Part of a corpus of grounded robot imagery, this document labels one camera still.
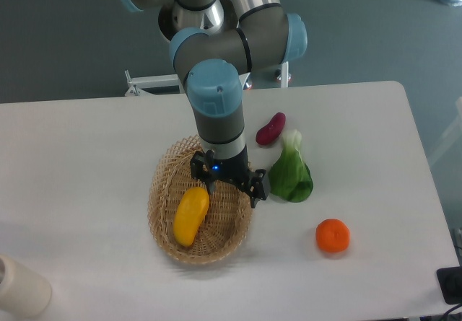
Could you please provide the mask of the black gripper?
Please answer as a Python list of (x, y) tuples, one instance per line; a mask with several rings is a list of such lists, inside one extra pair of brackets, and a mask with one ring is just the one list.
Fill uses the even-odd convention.
[(269, 176), (265, 169), (251, 170), (248, 165), (247, 146), (229, 159), (218, 159), (212, 150), (196, 151), (190, 161), (191, 177), (201, 181), (208, 193), (215, 190), (215, 181), (242, 186), (250, 198), (250, 207), (265, 201), (270, 193)]

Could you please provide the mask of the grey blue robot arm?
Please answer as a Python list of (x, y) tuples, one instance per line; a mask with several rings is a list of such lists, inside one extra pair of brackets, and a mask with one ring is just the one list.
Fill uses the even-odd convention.
[(216, 181), (234, 185), (251, 203), (270, 192), (265, 170), (248, 165), (240, 77), (304, 55), (307, 30), (280, 0), (232, 0), (225, 29), (222, 0), (123, 0), (129, 9), (160, 6), (170, 60), (191, 104), (202, 150), (191, 159), (191, 175), (209, 193)]

